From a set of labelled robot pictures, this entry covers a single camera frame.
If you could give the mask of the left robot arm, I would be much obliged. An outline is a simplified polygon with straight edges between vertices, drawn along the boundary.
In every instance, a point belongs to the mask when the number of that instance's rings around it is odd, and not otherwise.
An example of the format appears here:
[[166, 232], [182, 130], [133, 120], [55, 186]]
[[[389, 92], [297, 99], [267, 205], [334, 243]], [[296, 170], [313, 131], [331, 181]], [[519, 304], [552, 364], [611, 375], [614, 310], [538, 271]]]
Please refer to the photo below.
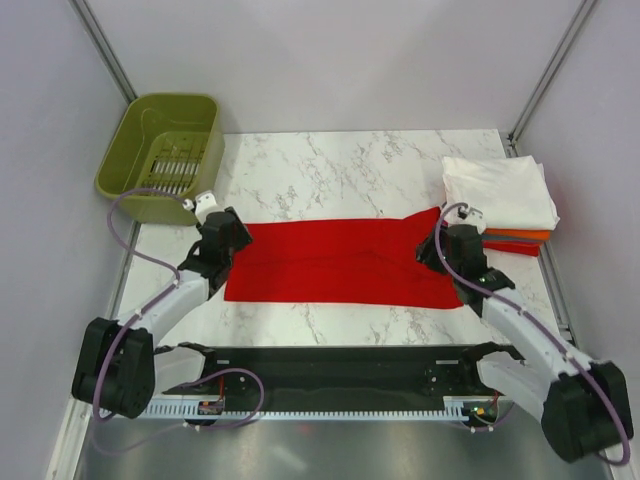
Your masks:
[[199, 221], [200, 239], [174, 267], [174, 278], [122, 319], [97, 317], [86, 327], [71, 394], [92, 406], [95, 420], [138, 417], [157, 386], [159, 341], [189, 313], [214, 297], [229, 278], [234, 256], [252, 243], [236, 210], [211, 211]]

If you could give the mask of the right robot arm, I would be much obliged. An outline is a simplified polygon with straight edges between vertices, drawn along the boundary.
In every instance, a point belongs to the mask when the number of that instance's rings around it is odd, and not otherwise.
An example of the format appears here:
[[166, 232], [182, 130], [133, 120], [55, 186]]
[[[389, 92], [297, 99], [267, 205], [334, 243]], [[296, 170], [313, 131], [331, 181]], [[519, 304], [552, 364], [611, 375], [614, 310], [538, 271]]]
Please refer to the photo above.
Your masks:
[[630, 461], [634, 436], [626, 380], [613, 362], [597, 362], [551, 331], [526, 307], [515, 283], [489, 266], [474, 225], [436, 224], [416, 259], [447, 274], [460, 302], [504, 335], [517, 351], [474, 347], [458, 368], [467, 392], [505, 394], [539, 422], [552, 450], [572, 463], [620, 446], [616, 465]]

